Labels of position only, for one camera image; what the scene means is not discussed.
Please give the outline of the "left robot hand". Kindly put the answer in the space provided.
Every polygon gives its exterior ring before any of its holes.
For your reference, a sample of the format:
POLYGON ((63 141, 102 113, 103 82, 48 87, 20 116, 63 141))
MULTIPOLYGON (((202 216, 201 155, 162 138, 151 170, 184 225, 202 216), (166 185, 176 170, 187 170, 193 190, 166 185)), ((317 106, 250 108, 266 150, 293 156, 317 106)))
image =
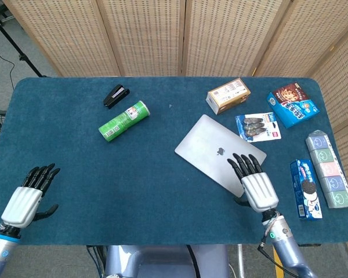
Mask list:
POLYGON ((32 222, 54 214, 59 207, 58 204, 54 204, 45 212, 39 212, 38 207, 59 171, 60 169, 51 163, 47 166, 37 166, 27 173, 22 184, 14 190, 1 215, 1 231, 9 228, 23 229, 32 222))

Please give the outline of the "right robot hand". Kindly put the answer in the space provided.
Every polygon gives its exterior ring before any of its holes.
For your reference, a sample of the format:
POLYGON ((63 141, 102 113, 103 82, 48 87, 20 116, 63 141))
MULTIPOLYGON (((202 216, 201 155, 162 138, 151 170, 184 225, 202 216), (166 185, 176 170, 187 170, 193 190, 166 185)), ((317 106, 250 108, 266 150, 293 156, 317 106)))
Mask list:
POLYGON ((234 200, 240 206, 252 208, 257 213, 273 211, 277 208, 279 199, 269 176, 262 170, 258 160, 252 155, 233 153, 234 160, 227 159, 244 193, 234 200))

